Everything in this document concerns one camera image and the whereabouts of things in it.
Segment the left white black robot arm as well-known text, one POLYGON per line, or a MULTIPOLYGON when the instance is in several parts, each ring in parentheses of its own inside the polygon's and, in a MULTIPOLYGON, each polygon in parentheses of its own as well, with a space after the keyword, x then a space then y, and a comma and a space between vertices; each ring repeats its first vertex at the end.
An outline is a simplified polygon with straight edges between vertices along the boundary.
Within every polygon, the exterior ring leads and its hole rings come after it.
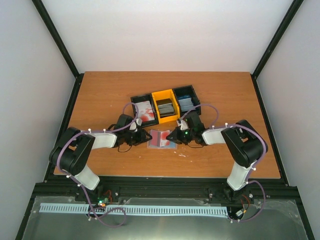
POLYGON ((91 151, 118 149, 122 144, 138 146, 152 138, 143 129, 140 118, 121 114, 115 124, 100 131, 69 127, 52 149, 49 162, 68 178, 75 179, 78 186, 85 187, 86 195, 96 202, 103 198, 104 188, 99 185, 100 178, 87 164, 91 151))

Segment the black card bin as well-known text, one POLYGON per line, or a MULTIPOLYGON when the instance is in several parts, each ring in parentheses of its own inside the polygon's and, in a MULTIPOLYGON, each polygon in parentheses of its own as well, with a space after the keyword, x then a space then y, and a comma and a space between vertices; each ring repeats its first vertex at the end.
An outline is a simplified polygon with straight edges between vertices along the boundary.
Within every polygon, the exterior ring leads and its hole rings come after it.
POLYGON ((130 100, 138 107, 138 118, 142 120, 142 127, 159 124, 156 106, 151 93, 133 96, 130 100))
POLYGON ((174 96, 177 99, 179 106, 180 116, 184 115, 187 111, 192 109, 192 107, 201 104, 195 89, 192 85, 186 85, 181 87, 176 87, 172 89, 174 96))

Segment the pink leather card holder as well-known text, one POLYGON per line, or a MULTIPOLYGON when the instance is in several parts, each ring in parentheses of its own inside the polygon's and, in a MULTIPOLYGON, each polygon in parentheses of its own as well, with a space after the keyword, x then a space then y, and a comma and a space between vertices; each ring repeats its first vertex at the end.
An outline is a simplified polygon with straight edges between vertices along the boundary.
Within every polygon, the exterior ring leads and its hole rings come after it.
POLYGON ((150 147, 149 143, 150 141, 147 142, 147 148, 149 149, 158 149, 158 150, 176 150, 178 148, 178 145, 166 140, 166 137, 171 133, 170 130, 165 130, 165 131, 160 131, 160 147, 150 147))

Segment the yellow card bin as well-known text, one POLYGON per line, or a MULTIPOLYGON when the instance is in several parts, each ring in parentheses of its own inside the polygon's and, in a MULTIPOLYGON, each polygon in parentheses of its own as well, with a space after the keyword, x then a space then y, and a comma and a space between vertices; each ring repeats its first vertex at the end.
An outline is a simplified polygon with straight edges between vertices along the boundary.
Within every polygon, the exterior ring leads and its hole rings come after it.
POLYGON ((155 91, 151 95, 159 124, 176 121, 180 117, 180 106, 172 89, 155 91))

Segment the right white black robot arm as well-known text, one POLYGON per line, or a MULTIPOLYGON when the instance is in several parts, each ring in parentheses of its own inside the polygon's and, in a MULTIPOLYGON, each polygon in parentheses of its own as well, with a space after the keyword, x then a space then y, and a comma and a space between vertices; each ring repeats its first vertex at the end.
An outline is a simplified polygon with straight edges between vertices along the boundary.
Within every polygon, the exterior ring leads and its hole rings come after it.
POLYGON ((226 180, 227 186, 222 190, 228 201, 239 197, 241 190, 249 183, 251 173, 256 170, 256 165, 268 152, 267 143, 247 120, 225 123, 221 127, 205 127, 195 111, 178 119, 177 127, 166 140, 178 145, 189 145, 194 141, 202 147, 225 144, 234 160, 226 180))

